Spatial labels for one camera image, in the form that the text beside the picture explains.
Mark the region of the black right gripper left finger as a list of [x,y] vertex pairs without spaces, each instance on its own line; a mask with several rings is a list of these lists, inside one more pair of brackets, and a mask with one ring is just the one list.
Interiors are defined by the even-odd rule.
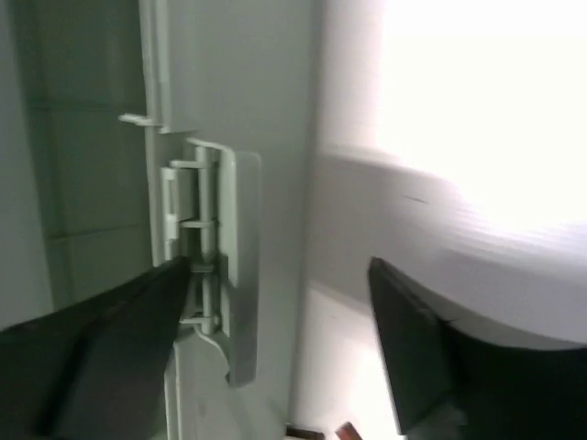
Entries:
[[150,438],[191,277],[176,257],[3,330],[2,438]]

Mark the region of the green plastic toolbox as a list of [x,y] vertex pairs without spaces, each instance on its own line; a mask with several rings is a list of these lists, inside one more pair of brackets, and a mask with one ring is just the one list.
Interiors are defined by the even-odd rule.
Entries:
[[1,4],[1,329],[176,257],[148,439],[282,439],[314,130],[315,1]]

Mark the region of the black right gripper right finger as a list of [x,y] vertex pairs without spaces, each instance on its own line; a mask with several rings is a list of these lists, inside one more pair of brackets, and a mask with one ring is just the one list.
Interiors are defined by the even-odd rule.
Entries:
[[586,349],[495,344],[381,258],[368,269],[398,430],[408,439],[583,439]]

